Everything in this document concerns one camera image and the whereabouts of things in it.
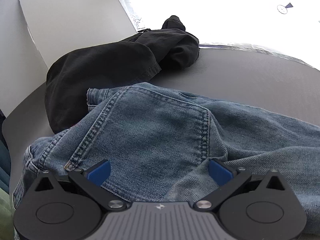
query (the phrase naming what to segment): blue gripper pad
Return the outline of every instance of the blue gripper pad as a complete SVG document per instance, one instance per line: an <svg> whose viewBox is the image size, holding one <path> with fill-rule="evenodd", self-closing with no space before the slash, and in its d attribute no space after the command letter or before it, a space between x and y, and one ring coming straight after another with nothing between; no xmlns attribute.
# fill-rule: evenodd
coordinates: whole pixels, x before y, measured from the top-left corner
<svg viewBox="0 0 320 240"><path fill-rule="evenodd" d="M227 169L224 166L218 160L210 160L209 162L209 175L219 186L223 186L235 176L235 173L231 169Z"/></svg>
<svg viewBox="0 0 320 240"><path fill-rule="evenodd" d="M111 164L108 160L103 160L84 171L84 176L99 187L107 178L109 178L110 174Z"/></svg>

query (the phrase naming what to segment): silver bolt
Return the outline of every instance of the silver bolt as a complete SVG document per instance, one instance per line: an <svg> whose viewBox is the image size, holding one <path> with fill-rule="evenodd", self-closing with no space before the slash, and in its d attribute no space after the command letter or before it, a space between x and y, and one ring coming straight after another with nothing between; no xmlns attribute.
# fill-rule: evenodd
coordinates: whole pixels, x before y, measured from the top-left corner
<svg viewBox="0 0 320 240"><path fill-rule="evenodd" d="M121 201L121 200L111 200L109 203L108 203L108 206L111 207L111 208L121 208L124 206L124 203Z"/></svg>
<svg viewBox="0 0 320 240"><path fill-rule="evenodd" d="M197 203L196 203L196 206L198 208L203 208L203 209L206 209L206 208L210 208L212 206L211 202L210 201L207 201L207 200L199 200Z"/></svg>

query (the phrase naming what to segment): green fabric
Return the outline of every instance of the green fabric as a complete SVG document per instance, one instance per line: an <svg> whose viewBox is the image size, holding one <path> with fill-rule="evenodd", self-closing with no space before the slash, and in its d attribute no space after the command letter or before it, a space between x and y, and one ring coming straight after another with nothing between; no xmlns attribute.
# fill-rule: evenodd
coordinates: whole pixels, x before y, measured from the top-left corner
<svg viewBox="0 0 320 240"><path fill-rule="evenodd" d="M13 240L9 195L0 188L0 240Z"/></svg>

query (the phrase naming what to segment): gray ribbed panel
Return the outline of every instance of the gray ribbed panel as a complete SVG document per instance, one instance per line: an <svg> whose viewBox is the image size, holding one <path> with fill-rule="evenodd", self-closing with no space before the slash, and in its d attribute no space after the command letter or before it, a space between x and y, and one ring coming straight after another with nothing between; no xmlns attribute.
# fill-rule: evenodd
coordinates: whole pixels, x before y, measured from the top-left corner
<svg viewBox="0 0 320 240"><path fill-rule="evenodd" d="M134 202L130 209L108 215L101 227L87 238L87 240L150 239L235 240L222 230L212 214L194 211L187 202Z"/></svg>

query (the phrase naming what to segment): blue denim jeans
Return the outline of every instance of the blue denim jeans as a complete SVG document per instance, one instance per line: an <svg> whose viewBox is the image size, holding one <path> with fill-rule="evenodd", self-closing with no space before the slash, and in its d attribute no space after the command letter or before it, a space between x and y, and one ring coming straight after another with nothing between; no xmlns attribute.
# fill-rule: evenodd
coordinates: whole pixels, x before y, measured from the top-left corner
<svg viewBox="0 0 320 240"><path fill-rule="evenodd" d="M217 184L217 158L255 174L279 170L320 235L320 127L264 109L140 83L89 89L89 114L25 152L14 192L17 206L41 170L64 175L111 161L102 187L127 201L191 201Z"/></svg>

